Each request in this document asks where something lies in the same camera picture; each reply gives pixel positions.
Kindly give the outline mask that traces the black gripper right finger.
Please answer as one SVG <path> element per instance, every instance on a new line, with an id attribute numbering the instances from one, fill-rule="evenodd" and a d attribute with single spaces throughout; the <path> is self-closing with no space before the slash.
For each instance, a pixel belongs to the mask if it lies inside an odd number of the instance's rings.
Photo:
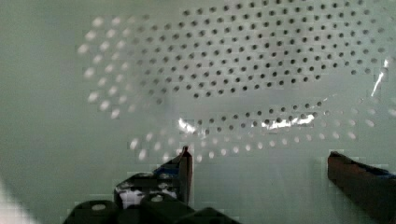
<path id="1" fill-rule="evenodd" d="M 348 199 L 378 224 L 395 224 L 394 174 L 333 151 L 328 157 L 327 176 Z"/>

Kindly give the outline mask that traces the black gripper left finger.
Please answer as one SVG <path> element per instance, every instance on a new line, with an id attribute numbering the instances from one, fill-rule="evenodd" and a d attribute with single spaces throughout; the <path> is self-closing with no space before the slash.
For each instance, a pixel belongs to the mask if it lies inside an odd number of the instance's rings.
<path id="1" fill-rule="evenodd" d="M 138 173 L 121 181 L 114 189 L 114 202 L 121 208 L 141 204 L 152 193 L 164 193 L 183 203 L 188 203 L 191 194 L 192 155 L 184 146 L 173 159 L 152 172 Z"/>

